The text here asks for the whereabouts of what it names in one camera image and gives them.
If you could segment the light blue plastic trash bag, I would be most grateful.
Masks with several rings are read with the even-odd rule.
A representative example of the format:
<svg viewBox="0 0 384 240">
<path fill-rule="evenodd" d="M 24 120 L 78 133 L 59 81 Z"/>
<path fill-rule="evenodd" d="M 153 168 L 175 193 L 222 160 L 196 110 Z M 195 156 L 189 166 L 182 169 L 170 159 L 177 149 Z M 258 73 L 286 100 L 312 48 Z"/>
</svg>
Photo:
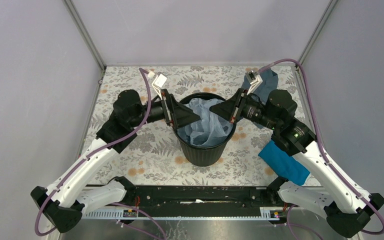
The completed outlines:
<svg viewBox="0 0 384 240">
<path fill-rule="evenodd" d="M 210 111 L 222 103 L 221 99 L 193 98 L 185 106 L 193 110 L 200 120 L 179 128 L 176 133 L 186 143 L 195 147 L 213 147 L 223 143 L 232 132 L 233 124 Z"/>
</svg>

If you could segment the bright blue folded cloth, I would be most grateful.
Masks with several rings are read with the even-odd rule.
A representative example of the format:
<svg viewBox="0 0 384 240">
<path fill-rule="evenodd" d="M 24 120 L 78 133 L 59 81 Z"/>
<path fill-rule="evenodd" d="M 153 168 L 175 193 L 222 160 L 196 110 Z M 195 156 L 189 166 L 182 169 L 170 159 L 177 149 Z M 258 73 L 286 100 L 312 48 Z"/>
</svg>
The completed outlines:
<svg viewBox="0 0 384 240">
<path fill-rule="evenodd" d="M 292 156 L 288 156 L 270 141 L 258 154 L 260 158 L 279 176 L 302 186 L 310 172 Z"/>
</svg>

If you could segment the grey-blue crumpled cloth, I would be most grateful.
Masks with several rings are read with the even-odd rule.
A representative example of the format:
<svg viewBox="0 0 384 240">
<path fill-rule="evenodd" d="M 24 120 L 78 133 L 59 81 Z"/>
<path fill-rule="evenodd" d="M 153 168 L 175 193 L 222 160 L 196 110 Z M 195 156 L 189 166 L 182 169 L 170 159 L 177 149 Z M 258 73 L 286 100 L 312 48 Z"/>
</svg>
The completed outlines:
<svg viewBox="0 0 384 240">
<path fill-rule="evenodd" d="M 271 69 L 268 69 L 259 74 L 263 82 L 253 92 L 252 98 L 247 99 L 245 107 L 242 109 L 244 114 L 247 114 L 251 107 L 257 110 L 266 110 L 266 101 L 271 91 L 276 90 L 278 87 L 279 77 L 278 74 Z"/>
</svg>

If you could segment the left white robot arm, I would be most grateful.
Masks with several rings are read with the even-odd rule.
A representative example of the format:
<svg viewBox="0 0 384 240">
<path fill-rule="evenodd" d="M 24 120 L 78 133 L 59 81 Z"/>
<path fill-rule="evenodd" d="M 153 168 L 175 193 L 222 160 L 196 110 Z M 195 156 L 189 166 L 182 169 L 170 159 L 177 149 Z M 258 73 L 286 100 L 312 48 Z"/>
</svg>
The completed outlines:
<svg viewBox="0 0 384 240">
<path fill-rule="evenodd" d="M 66 233 L 84 215 L 101 207 L 119 202 L 124 206 L 132 204 L 135 186 L 125 177 L 116 177 L 89 193 L 83 189 L 109 160 L 136 138 L 140 127 L 159 120 L 165 120 L 176 130 L 200 120 L 200 116 L 177 102 L 166 89 L 162 90 L 161 100 L 151 100 L 145 105 L 135 90 L 122 91 L 113 103 L 109 119 L 84 154 L 56 181 L 31 191 L 39 208 L 38 215 L 45 216 L 60 233 Z"/>
</svg>

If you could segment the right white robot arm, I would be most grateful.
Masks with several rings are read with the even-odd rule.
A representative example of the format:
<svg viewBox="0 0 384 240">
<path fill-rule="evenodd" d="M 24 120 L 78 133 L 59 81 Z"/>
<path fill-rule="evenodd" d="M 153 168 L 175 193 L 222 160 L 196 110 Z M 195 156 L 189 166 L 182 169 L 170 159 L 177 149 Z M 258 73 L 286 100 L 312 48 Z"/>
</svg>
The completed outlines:
<svg viewBox="0 0 384 240">
<path fill-rule="evenodd" d="M 262 103 L 240 88 L 230 99 L 211 106 L 210 111 L 231 123 L 246 119 L 272 130 L 274 144 L 302 164 L 325 189 L 325 193 L 319 193 L 289 179 L 276 179 L 266 193 L 271 205 L 286 202 L 302 207 L 326 219 L 339 235 L 351 238 L 378 214 L 384 197 L 362 188 L 328 156 L 315 133 L 295 117 L 297 106 L 286 90 L 271 91 Z"/>
</svg>

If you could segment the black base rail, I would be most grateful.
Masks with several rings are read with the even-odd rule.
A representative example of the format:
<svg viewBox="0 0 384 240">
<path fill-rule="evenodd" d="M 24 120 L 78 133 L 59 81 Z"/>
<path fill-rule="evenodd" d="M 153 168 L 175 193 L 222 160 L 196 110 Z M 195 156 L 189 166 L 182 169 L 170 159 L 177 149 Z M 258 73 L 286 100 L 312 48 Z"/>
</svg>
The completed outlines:
<svg viewBox="0 0 384 240">
<path fill-rule="evenodd" d="M 268 187 L 256 186 L 190 186 L 190 185 L 138 185 L 127 191 L 121 205 L 142 208 L 180 206 L 234 206 L 260 207 L 285 211 L 291 203 L 281 200 Z"/>
</svg>

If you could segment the floral patterned table mat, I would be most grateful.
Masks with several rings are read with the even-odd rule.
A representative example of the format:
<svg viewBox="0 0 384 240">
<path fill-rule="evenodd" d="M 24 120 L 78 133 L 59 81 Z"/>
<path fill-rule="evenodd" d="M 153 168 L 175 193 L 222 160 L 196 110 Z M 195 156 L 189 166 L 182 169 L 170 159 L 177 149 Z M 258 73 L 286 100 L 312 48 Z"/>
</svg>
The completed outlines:
<svg viewBox="0 0 384 240">
<path fill-rule="evenodd" d="M 151 70 L 167 76 L 164 87 L 177 100 L 200 92 L 228 99 L 242 85 L 251 67 L 153 66 Z M 137 67 L 108 67 L 85 146 L 90 145 L 110 116 L 119 93 L 128 89 L 136 90 L 143 103 L 147 101 L 145 83 Z M 242 120 L 217 162 L 199 167 L 186 159 L 172 129 L 164 121 L 157 121 L 143 126 L 134 141 L 98 171 L 91 184 L 104 185 L 113 177 L 124 176 L 136 185 L 267 186 L 276 174 L 259 157 L 259 152 L 270 141 L 271 134 L 267 129 L 258 129 L 250 121 Z"/>
</svg>

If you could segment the black plastic trash bin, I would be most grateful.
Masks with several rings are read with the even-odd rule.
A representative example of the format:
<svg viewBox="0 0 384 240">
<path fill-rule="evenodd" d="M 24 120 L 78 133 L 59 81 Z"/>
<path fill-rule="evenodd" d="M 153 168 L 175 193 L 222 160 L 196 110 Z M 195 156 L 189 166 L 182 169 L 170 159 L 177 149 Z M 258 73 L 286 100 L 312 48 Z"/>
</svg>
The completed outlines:
<svg viewBox="0 0 384 240">
<path fill-rule="evenodd" d="M 208 93 L 208 92 L 198 92 L 198 93 L 193 93 L 185 98 L 183 98 L 180 103 L 185 105 L 190 102 L 191 99 L 193 98 L 200 98 L 204 100 L 210 100 L 210 99 L 220 99 L 223 102 L 226 100 L 225 98 L 214 94 L 214 93 Z M 236 131 L 237 125 L 233 123 L 233 129 L 231 133 L 228 135 L 227 139 L 222 142 L 221 144 L 211 146 L 211 147 L 198 147 L 198 146 L 193 146 L 184 140 L 182 140 L 179 135 L 177 134 L 177 130 L 174 130 L 175 136 L 178 138 L 179 143 L 180 143 L 180 148 L 186 157 L 186 159 L 192 163 L 195 166 L 198 167 L 207 167 L 210 165 L 215 164 L 218 159 L 221 157 L 222 153 L 225 150 L 225 147 L 227 143 L 231 140 L 233 137 L 235 131 Z"/>
</svg>

